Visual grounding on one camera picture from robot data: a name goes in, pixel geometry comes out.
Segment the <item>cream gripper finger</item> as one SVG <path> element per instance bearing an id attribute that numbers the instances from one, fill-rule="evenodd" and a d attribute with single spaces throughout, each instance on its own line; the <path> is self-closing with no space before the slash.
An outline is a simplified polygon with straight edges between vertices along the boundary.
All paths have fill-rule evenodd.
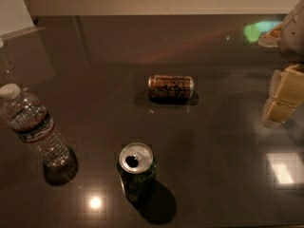
<path id="1" fill-rule="evenodd" d="M 276 69 L 271 78 L 269 98 L 261 122 L 266 127 L 284 124 L 304 102 L 304 65 L 295 64 Z"/>

